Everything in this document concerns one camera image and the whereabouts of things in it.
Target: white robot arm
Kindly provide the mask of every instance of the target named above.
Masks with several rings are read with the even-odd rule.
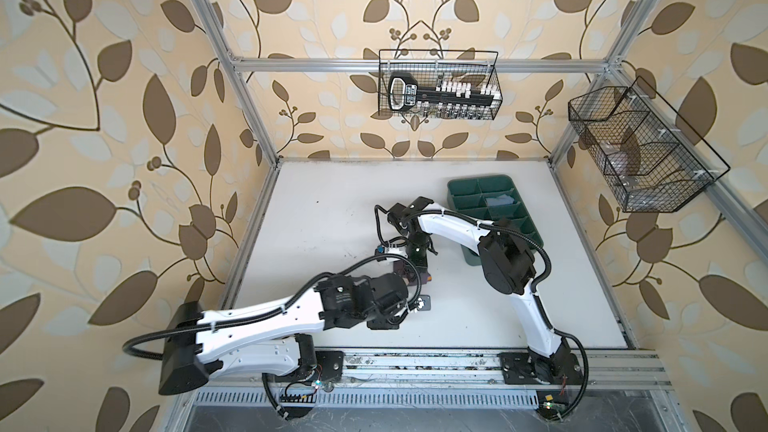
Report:
[[[324,272],[306,283],[293,297],[235,310],[202,312],[197,302],[179,306],[168,330],[146,334],[126,342],[132,355],[162,360],[159,392],[179,394],[205,385],[212,374],[233,371],[310,377],[317,366],[312,337],[329,328],[350,328],[366,322],[371,329],[397,329],[408,311],[417,307],[427,273],[427,251],[434,252],[431,235],[441,235],[464,245],[480,256],[485,280],[510,296],[528,342],[529,378],[543,384],[560,383],[566,373],[578,371],[565,338],[549,322],[536,285],[546,278],[551,264],[546,252],[506,222],[476,220],[444,209],[419,197],[409,206],[395,204],[388,222],[401,234],[401,246],[384,241],[376,254],[338,274]],[[376,212],[379,227],[379,216]],[[533,251],[544,262],[544,272],[533,268]],[[395,271],[380,277],[348,274],[373,261],[393,260]],[[406,281],[416,283],[408,299]],[[166,339],[162,354],[137,348],[152,340]]]

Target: black cable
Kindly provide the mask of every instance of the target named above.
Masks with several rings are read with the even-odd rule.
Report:
[[[557,335],[563,338],[569,338],[571,341],[576,342],[576,347],[578,347],[579,352],[581,352],[581,360],[584,362],[584,367],[582,371],[584,372],[583,379],[581,381],[581,387],[578,389],[578,394],[576,394],[576,398],[573,402],[570,403],[568,408],[563,410],[562,414],[557,414],[555,417],[558,418],[558,420],[563,420],[567,416],[570,415],[571,412],[574,411],[577,405],[581,402],[581,399],[584,398],[584,392],[587,390],[587,383],[589,382],[589,360],[587,360],[587,351],[584,349],[584,346],[581,344],[581,341],[578,340],[578,338],[575,335],[569,334],[568,332],[559,331],[556,328],[552,329]],[[546,418],[541,413],[539,413],[543,418],[547,420],[552,420],[552,418]]]
[[[312,279],[305,283],[302,288],[300,288],[299,291],[293,295],[293,297],[288,299],[288,302],[284,303],[283,307],[274,308],[269,312],[264,312],[263,314],[259,314],[254,317],[236,318],[216,322],[215,328],[222,329],[255,324],[256,322],[262,322],[272,317],[276,317],[277,315],[282,314],[284,310],[287,310],[294,303],[296,303],[296,301],[298,301],[306,291],[310,290],[310,288],[312,288],[315,283],[331,276],[333,276],[333,274],[330,272],[323,272],[321,274],[315,275],[312,277]],[[149,360],[163,360],[163,355],[159,352],[150,352],[148,350],[141,350],[136,347],[149,341],[157,341],[160,339],[176,337],[182,334],[196,334],[197,332],[209,331],[212,329],[212,326],[212,324],[187,325],[185,327],[178,327],[167,331],[150,332],[148,334],[139,335],[138,337],[134,337],[123,344],[123,352],[128,355],[133,355],[134,357],[146,358]]]
[[[272,404],[272,408],[275,409],[275,412],[277,412],[277,415],[281,416],[284,420],[288,420],[289,414],[288,410],[285,410],[285,408],[277,403],[277,399],[275,399],[275,396],[272,395],[272,389],[270,389],[270,381],[269,381],[269,375],[268,374],[262,374],[261,375],[261,384],[264,386],[264,394],[266,394],[266,399]]]

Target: black plastic part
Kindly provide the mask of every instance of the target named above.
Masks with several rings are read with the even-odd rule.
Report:
[[[203,312],[198,302],[187,302],[176,309],[168,323],[168,329],[195,324],[202,319]],[[196,334],[181,334],[166,339],[163,347],[163,364],[160,367],[160,395],[182,394],[208,383],[208,375],[221,368],[217,360],[211,366],[203,365],[197,359]]]
[[[344,352],[340,350],[317,350],[314,359],[322,369],[320,375],[322,382],[338,382],[341,379],[342,369],[344,369]],[[285,384],[310,379],[309,374],[299,374],[297,371],[298,369],[290,374],[275,376],[275,382]]]
[[[386,320],[404,308],[408,301],[408,287],[394,273],[376,278],[334,275],[318,283],[315,290],[322,300],[325,330]]]
[[[495,224],[504,227],[505,220]],[[485,280],[503,294],[522,295],[536,275],[533,253],[520,238],[490,233],[480,238],[478,252]]]
[[[584,376],[576,355],[565,343],[550,358],[526,352],[501,352],[498,355],[504,383],[507,385],[536,385],[542,382],[560,387],[565,377],[566,385],[581,385]]]

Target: aluminum frame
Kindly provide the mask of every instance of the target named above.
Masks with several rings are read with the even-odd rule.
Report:
[[[264,126],[264,121],[262,121],[261,116],[254,105],[254,101],[250,98],[243,77],[235,71],[235,68],[232,65],[232,53],[226,45],[224,33],[219,26],[219,21],[216,18],[214,9],[208,0],[191,1],[192,7],[195,9],[195,12],[197,12],[197,16],[203,24],[203,29],[208,37],[208,41],[216,53],[216,58],[218,58],[219,64],[221,64],[221,69],[232,85],[235,97],[243,107],[243,115],[248,123],[248,127],[253,131],[256,140],[261,145],[266,163],[270,167],[274,167],[277,164],[277,154],[275,153],[274,145]]]
[[[428,63],[455,62],[450,59],[424,60]],[[339,72],[367,73],[379,72],[378,60],[363,59],[233,59],[237,72]],[[463,60],[462,63],[485,64],[486,60]],[[513,72],[586,72],[602,73],[608,68],[605,60],[517,60],[499,59],[496,61],[497,73]]]

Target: leaf pattern wallpaper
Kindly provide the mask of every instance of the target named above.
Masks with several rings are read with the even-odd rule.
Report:
[[[120,346],[216,306],[260,144],[188,0],[0,9],[0,429],[152,430]]]
[[[210,0],[244,57],[363,58],[368,48],[600,59],[634,0]]]
[[[725,156],[723,180],[768,221],[767,50],[768,0],[661,0],[624,66]],[[564,186],[688,421],[702,432],[768,430],[768,267],[705,195],[675,214],[619,212],[585,149],[568,151]]]
[[[323,81],[313,78],[322,74]],[[568,122],[584,74],[500,74],[496,119],[441,120],[378,110],[377,78],[325,72],[246,74],[278,155],[295,158],[542,158]]]

